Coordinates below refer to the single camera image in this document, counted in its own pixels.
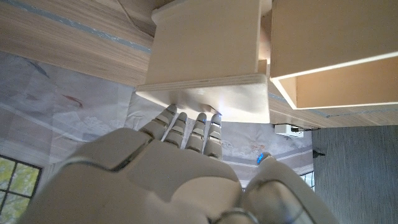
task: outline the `wooden board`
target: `wooden board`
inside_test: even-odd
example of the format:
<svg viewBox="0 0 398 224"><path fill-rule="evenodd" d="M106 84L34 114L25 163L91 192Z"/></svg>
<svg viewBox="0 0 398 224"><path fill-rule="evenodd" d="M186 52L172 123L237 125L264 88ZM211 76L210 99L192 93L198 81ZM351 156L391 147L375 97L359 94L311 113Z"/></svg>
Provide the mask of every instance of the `wooden board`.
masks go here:
<svg viewBox="0 0 398 224"><path fill-rule="evenodd" d="M127 85L144 83L149 54L0 2L0 50Z"/></svg>
<svg viewBox="0 0 398 224"><path fill-rule="evenodd" d="M397 8L395 0L274 1L271 77L397 55Z"/></svg>
<svg viewBox="0 0 398 224"><path fill-rule="evenodd" d="M398 57L292 78L298 108L398 104Z"/></svg>
<svg viewBox="0 0 398 224"><path fill-rule="evenodd" d="M291 107L397 104L397 7L274 1L271 80Z"/></svg>
<svg viewBox="0 0 398 224"><path fill-rule="evenodd" d="M148 48L150 48L152 45L153 38L137 30L137 28L135 28L128 21L126 15L123 13L123 9L117 1L107 0L109 2L112 2L112 4L107 4L106 1L90 0L74 0L73 2L62 0L19 1L37 7L39 9L43 9L52 14L65 17L67 19L70 19L71 21L79 22L96 30L113 34L124 40L135 42ZM125 2L123 6L127 10L127 7L130 6L130 4L128 4L129 1L121 0L121 2ZM141 4L141 2L138 3L141 5L141 7L153 7L150 4ZM150 12L148 13L145 22L139 22L138 19L135 19L134 21L136 21L137 24L140 25L141 29L144 29L151 35L154 35L155 24L153 24L152 20L150 19Z"/></svg>
<svg viewBox="0 0 398 224"><path fill-rule="evenodd" d="M268 83L268 91L272 124L293 124L302 128L398 124L398 105L293 110L272 82Z"/></svg>
<svg viewBox="0 0 398 224"><path fill-rule="evenodd" d="M175 104L193 119L204 112L208 118L221 113L223 121L269 123L267 77L263 74L141 85L137 94L164 107Z"/></svg>
<svg viewBox="0 0 398 224"><path fill-rule="evenodd" d="M154 11L146 84L257 73L260 10L260 0L177 0Z"/></svg>

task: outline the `window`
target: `window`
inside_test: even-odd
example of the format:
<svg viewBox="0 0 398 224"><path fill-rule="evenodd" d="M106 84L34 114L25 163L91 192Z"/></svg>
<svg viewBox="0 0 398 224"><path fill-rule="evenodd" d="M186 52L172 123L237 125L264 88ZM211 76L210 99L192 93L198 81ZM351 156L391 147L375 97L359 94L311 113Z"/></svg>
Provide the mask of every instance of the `window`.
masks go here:
<svg viewBox="0 0 398 224"><path fill-rule="evenodd" d="M313 191L315 191L315 178L313 175L313 171L307 174L301 175L301 178L311 187Z"/></svg>
<svg viewBox="0 0 398 224"><path fill-rule="evenodd" d="M35 194L42 169L0 155L0 223L15 223Z"/></svg>

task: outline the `gray wall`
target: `gray wall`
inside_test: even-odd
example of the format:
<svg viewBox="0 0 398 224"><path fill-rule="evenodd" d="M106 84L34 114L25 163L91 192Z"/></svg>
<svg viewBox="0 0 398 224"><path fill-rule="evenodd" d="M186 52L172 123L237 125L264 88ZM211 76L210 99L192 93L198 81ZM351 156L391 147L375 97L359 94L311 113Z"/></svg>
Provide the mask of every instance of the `gray wall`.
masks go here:
<svg viewBox="0 0 398 224"><path fill-rule="evenodd" d="M341 223L398 223L398 126L314 131L315 192Z"/></svg>

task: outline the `robot finger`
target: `robot finger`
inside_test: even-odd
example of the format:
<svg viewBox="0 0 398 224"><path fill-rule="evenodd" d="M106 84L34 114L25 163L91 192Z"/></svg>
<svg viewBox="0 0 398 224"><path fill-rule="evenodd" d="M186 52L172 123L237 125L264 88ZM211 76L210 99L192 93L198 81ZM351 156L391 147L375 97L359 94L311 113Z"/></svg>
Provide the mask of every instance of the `robot finger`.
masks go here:
<svg viewBox="0 0 398 224"><path fill-rule="evenodd" d="M170 105L163 110L156 118L149 121L144 127L139 131L148 134L150 137L161 140L170 123L172 122L175 114L177 112L177 107L175 105Z"/></svg>
<svg viewBox="0 0 398 224"><path fill-rule="evenodd" d="M168 142L180 148L186 124L187 114L182 112L174 122L172 129L166 135L164 142Z"/></svg>
<svg viewBox="0 0 398 224"><path fill-rule="evenodd" d="M223 151L221 148L221 115L214 114L211 118L211 126L203 154L216 159L222 159Z"/></svg>
<svg viewBox="0 0 398 224"><path fill-rule="evenodd" d="M201 154L205 140L206 114L200 113L188 138L186 149L191 149Z"/></svg>

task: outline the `electrical outlet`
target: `electrical outlet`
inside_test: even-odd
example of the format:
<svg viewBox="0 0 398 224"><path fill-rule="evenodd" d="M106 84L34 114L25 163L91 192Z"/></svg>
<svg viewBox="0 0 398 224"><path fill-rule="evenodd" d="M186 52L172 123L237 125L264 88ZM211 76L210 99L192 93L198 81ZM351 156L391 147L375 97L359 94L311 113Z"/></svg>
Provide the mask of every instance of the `electrical outlet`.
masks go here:
<svg viewBox="0 0 398 224"><path fill-rule="evenodd" d="M281 134L283 136L292 137L292 138L302 138L302 137L304 137L304 132L303 131L293 132L292 128L301 129L300 127L292 126L292 125L289 125L289 124L277 124L277 125L275 125L275 133L276 134Z"/></svg>

